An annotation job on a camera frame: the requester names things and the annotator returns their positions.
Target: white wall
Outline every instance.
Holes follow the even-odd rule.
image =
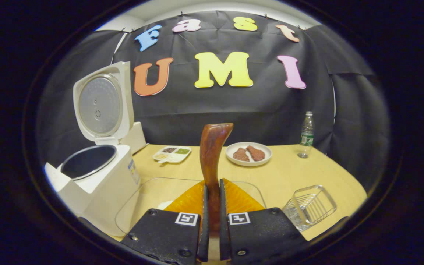
[[[97,30],[122,30],[130,32],[132,29],[140,28],[158,20],[164,20],[186,13],[222,10],[240,11],[256,15],[267,14],[281,22],[300,26],[303,29],[319,25],[320,23],[299,10],[276,0],[243,0],[242,2],[205,2],[205,0],[151,0],[139,5],[122,15],[114,18]]]

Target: white plate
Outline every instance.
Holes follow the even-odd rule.
[[[167,149],[167,148],[176,148],[176,149],[172,153],[163,153],[162,151],[165,150],[165,149]],[[189,152],[187,154],[176,154],[176,152],[179,149],[187,149],[187,150],[189,150]],[[176,163],[181,163],[190,153],[191,153],[191,148],[190,147],[170,145],[170,146],[163,147],[163,148],[160,149],[160,151],[156,152],[153,155],[153,159],[156,160],[156,161],[160,161],[161,159],[155,158],[155,156],[157,156],[158,154],[163,154],[163,155],[166,155],[167,156],[166,161],[168,163],[176,164]]]
[[[259,149],[264,152],[264,159],[261,161],[254,161],[253,158],[251,158],[251,154],[246,150],[246,155],[249,157],[250,161],[241,161],[238,159],[233,158],[233,154],[239,149],[243,148],[246,149],[247,146],[253,146],[256,149]],[[227,158],[232,161],[233,163],[241,166],[259,166],[262,164],[265,164],[269,159],[271,159],[272,151],[267,146],[261,143],[255,143],[255,142],[238,142],[234,143],[232,145],[229,145],[227,149],[225,149],[225,153],[227,154]]]

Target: wire basket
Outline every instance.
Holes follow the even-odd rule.
[[[282,211],[301,232],[334,213],[336,203],[322,185],[314,185],[296,190]]]

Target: wooden handle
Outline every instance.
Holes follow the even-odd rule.
[[[217,236],[220,231],[220,191],[217,170],[220,153],[230,133],[233,124],[207,124],[201,137],[201,168],[202,176],[209,191],[209,229],[211,236]]]

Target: plastic water bottle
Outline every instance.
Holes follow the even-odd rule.
[[[299,153],[297,154],[300,158],[308,158],[310,151],[312,150],[313,144],[313,119],[312,112],[307,111],[305,113],[305,120],[303,121],[301,143],[299,146]]]

